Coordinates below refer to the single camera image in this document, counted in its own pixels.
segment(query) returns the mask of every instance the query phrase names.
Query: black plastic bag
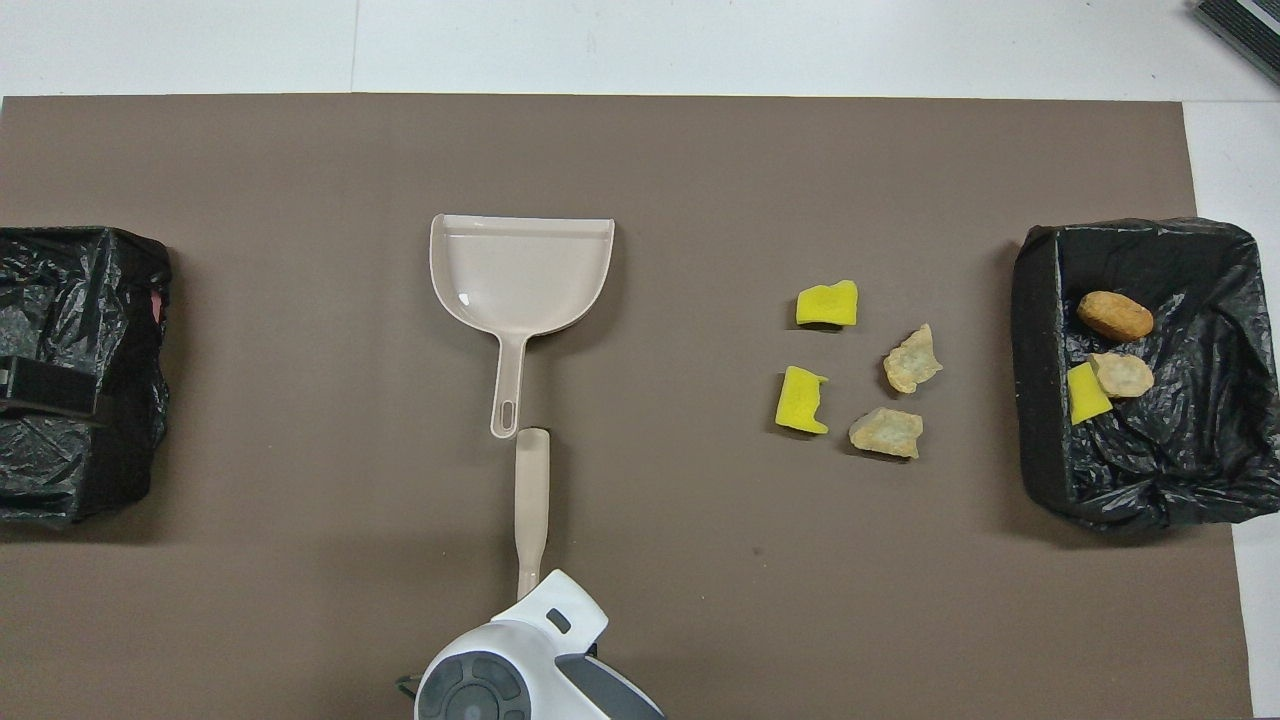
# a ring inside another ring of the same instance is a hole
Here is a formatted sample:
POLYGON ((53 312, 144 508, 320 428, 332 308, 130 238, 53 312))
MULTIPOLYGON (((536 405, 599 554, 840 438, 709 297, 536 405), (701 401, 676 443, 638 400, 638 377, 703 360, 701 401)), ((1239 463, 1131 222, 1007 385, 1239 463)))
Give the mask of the black plastic bag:
POLYGON ((114 228, 0 228, 0 519, 64 525, 151 487, 169 254, 114 228))
POLYGON ((1280 510, 1280 392, 1258 251, 1199 218, 1037 227, 1014 269, 1011 334, 1028 495, 1094 530, 1240 523, 1280 510), (1096 290, 1152 311, 1116 343, 1076 318, 1096 290), (1142 357, 1156 384, 1071 425, 1066 372, 1142 357))

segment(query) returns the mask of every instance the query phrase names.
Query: white table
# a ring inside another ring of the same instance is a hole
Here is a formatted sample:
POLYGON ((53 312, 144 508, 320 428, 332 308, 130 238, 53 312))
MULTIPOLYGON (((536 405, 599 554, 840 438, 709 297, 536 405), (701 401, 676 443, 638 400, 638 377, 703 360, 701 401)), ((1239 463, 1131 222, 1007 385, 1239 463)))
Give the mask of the white table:
MULTIPOLYGON (((0 97, 302 91, 1183 101, 1199 213, 1280 288, 1280 86, 1181 0, 0 0, 0 97)), ((1280 716, 1280 516, 1235 553, 1280 716)))

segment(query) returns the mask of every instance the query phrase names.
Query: brown rock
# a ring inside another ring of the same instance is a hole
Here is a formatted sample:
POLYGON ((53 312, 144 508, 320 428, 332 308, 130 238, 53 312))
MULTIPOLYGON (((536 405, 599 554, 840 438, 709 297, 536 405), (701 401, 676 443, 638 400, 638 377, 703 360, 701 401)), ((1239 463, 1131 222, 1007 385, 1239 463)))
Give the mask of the brown rock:
POLYGON ((1119 292, 1091 292, 1080 300, 1075 314, 1098 334, 1116 342, 1138 340, 1156 325, 1151 310, 1119 292))

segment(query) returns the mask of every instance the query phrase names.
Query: sponge piece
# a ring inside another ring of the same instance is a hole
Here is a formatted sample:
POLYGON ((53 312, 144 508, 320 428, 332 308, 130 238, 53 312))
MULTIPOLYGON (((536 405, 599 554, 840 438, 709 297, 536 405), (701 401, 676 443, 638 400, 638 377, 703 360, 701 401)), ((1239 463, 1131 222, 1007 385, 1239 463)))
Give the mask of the sponge piece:
POLYGON ((819 436, 826 434, 827 425, 814 419, 820 401, 818 386, 824 382, 827 378, 822 375, 804 368, 787 365, 787 373, 782 377, 782 396, 778 397, 778 411, 774 414, 773 421, 785 428, 795 428, 819 436))
POLYGON ((836 284, 817 284, 796 297, 796 324, 831 323, 832 325, 858 324, 858 286, 854 281, 836 284))
POLYGON ((1111 410, 1107 393, 1093 373, 1093 366, 1082 363, 1066 372, 1066 391, 1071 397, 1071 424, 1079 425, 1094 415, 1111 410))

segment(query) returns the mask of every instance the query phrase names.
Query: dustpan handle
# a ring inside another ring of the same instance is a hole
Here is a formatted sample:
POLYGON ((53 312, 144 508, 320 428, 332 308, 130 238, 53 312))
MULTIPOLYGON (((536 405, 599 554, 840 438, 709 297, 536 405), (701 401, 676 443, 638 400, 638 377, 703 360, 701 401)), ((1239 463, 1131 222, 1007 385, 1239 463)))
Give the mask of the dustpan handle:
POLYGON ((525 365, 526 338, 498 337, 498 379, 493 389, 494 437, 509 438, 520 429, 520 375, 525 365))

